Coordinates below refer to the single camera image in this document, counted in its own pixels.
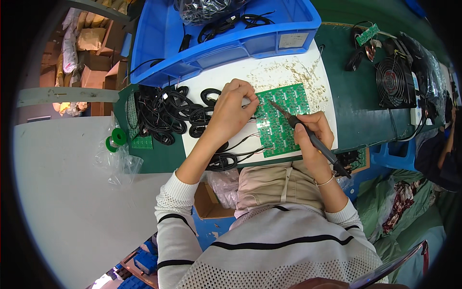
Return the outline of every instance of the woman's left hand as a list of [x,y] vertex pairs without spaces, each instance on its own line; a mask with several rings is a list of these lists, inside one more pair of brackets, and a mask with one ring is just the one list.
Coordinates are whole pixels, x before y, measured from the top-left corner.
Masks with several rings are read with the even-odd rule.
[[[250,100],[250,104],[242,108],[244,97]],[[218,149],[246,125],[259,103],[255,89],[250,83],[239,79],[226,83],[215,104],[212,119],[201,139],[211,141]]]

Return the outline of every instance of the blue stool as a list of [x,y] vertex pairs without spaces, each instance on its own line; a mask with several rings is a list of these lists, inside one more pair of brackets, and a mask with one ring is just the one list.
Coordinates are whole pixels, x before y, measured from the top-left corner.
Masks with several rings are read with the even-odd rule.
[[405,157],[389,154],[389,142],[381,145],[380,152],[371,153],[371,163],[389,167],[392,169],[405,169],[417,171],[414,168],[415,161],[415,139],[408,141],[407,153]]

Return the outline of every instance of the silver bracelet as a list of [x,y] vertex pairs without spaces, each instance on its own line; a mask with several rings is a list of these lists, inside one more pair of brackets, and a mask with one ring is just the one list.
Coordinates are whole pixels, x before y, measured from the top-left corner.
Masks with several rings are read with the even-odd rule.
[[335,178],[335,174],[334,174],[334,173],[332,173],[332,177],[330,177],[330,179],[329,179],[327,182],[325,182],[324,184],[318,184],[318,183],[317,183],[317,181],[316,181],[316,180],[314,180],[314,181],[315,181],[315,185],[316,185],[316,187],[319,187],[319,186],[325,185],[325,184],[327,184],[328,182],[330,182],[331,180],[333,180],[334,178]]

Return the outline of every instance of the green solder spool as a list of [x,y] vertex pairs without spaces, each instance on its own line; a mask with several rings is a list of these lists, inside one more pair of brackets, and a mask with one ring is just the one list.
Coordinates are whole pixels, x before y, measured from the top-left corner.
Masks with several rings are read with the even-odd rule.
[[111,152],[115,153],[117,149],[123,146],[127,142],[127,135],[121,128],[115,128],[112,130],[111,136],[106,139],[106,148]]

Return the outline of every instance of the sleeve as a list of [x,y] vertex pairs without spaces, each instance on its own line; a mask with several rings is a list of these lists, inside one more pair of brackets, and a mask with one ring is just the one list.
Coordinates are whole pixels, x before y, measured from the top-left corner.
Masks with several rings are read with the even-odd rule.
[[173,173],[156,198],[157,275],[160,289],[174,288],[202,254],[191,217],[198,184],[185,184]]
[[348,233],[351,234],[359,243],[368,247],[376,252],[374,245],[372,245],[366,238],[363,232],[363,223],[359,219],[358,211],[353,206],[353,203],[348,199],[346,206],[336,213],[326,213],[326,218],[329,222],[343,227]]

